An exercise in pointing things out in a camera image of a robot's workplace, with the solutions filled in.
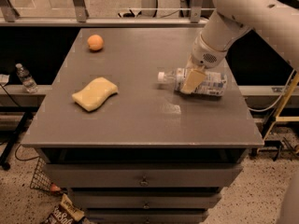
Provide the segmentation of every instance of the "white cable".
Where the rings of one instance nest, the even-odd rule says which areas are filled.
[[[278,103],[278,101],[281,99],[281,97],[284,95],[284,92],[287,89],[287,86],[288,86],[288,84],[289,84],[289,82],[290,82],[290,80],[291,80],[292,75],[294,74],[294,72],[295,72],[295,70],[292,70],[292,72],[291,72],[291,74],[290,74],[290,76],[289,76],[289,78],[287,80],[287,83],[285,84],[285,86],[284,86],[284,88],[283,88],[280,96],[276,99],[276,101],[273,104],[271,104],[270,106],[268,106],[267,108],[264,108],[264,109],[253,109],[253,108],[249,107],[249,110],[253,111],[253,112],[264,112],[264,111],[267,111],[270,108],[274,107]]]

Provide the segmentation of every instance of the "floor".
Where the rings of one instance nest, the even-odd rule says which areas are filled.
[[[50,0],[49,3],[45,3],[44,0],[28,0],[24,4],[19,4],[19,7],[22,7],[20,13],[27,17],[38,17],[44,16],[47,9],[47,14],[52,17],[74,17],[74,10],[68,8],[68,0],[65,0],[64,5],[55,4],[59,1],[63,0]],[[106,13],[100,13],[98,9],[93,10],[93,7],[103,6],[100,0],[88,1],[87,7],[91,6],[92,17],[108,16]],[[132,7],[140,7],[140,0],[123,1],[132,2],[130,5]],[[171,6],[172,10],[178,8],[178,0],[169,1],[174,4]],[[125,8],[123,12],[126,12],[128,7],[121,2],[118,6]],[[64,9],[59,11],[57,7],[64,7]],[[269,138],[281,140],[285,137],[292,146],[295,146],[299,144],[298,134],[296,126],[276,127]],[[18,143],[15,145],[8,159],[11,168],[8,171],[0,169],[0,223],[40,223],[60,202],[61,196],[30,189],[37,159],[17,160],[15,152],[18,145]],[[0,153],[4,147],[5,144],[0,146]],[[16,155],[19,159],[26,160],[35,157],[36,153],[31,148],[20,147]],[[215,208],[209,210],[209,216],[204,224],[276,223],[281,201],[293,174],[299,168],[299,161],[289,152],[283,152],[277,161],[272,160],[274,156],[274,152],[268,151],[260,152],[255,159],[247,156],[242,162],[244,167],[242,173],[229,188],[222,190],[222,199]]]

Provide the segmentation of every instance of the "drawer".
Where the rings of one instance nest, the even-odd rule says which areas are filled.
[[[85,212],[90,221],[100,223],[176,223],[198,224],[208,216],[203,210],[105,210],[93,209]]]
[[[47,164],[61,188],[228,187],[240,164]]]
[[[88,208],[208,209],[221,199],[219,193],[187,189],[108,189],[69,191],[75,206]]]

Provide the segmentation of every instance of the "bottle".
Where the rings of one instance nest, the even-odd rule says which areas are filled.
[[[17,76],[19,77],[24,88],[29,93],[35,93],[38,90],[35,80],[32,78],[30,72],[26,67],[22,66],[21,63],[16,64]]]
[[[187,69],[178,68],[169,73],[159,72],[159,83],[174,83],[175,91],[180,91],[184,79],[187,76]],[[227,85],[227,76],[219,72],[206,71],[205,80],[194,90],[193,93],[212,96],[223,96]]]

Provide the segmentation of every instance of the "gray tabletop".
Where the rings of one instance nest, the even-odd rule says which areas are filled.
[[[262,137],[225,62],[224,96],[208,99],[157,83],[159,71],[184,67],[199,28],[81,29],[22,140],[25,147],[260,147]],[[90,52],[87,38],[105,47]],[[97,110],[72,100],[96,77],[119,87]]]

